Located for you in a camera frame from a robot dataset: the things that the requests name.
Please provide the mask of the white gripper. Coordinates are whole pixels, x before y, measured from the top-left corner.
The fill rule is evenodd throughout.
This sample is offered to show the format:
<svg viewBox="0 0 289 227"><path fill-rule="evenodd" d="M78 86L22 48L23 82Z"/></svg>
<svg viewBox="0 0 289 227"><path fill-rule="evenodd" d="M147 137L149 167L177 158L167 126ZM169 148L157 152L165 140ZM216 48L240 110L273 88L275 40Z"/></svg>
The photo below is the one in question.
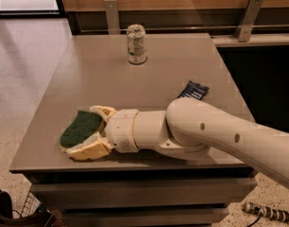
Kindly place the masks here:
<svg viewBox="0 0 289 227"><path fill-rule="evenodd" d="M117 112L112 107L93 105L90 111L108 122L105 128L108 139L99 132L93 134L83 143L66 150L71 158L78 161L96 160L109 155L113 148L120 153L139 151L133 138L133 123L138 110Z"/></svg>

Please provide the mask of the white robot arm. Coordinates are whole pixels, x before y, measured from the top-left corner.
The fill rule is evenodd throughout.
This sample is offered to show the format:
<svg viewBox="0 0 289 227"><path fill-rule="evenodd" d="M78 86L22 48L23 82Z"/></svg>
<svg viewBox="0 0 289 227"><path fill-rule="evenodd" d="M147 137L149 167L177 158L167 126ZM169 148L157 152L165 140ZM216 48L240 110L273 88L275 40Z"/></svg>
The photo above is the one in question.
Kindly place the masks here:
<svg viewBox="0 0 289 227"><path fill-rule="evenodd" d="M116 150L134 153L144 149L162 155L203 161L211 148L241 160L289 189L289 133L226 113L194 98L181 97L164 111L117 111L92 106L79 114L64 134L78 141L63 147L79 161L102 158Z"/></svg>

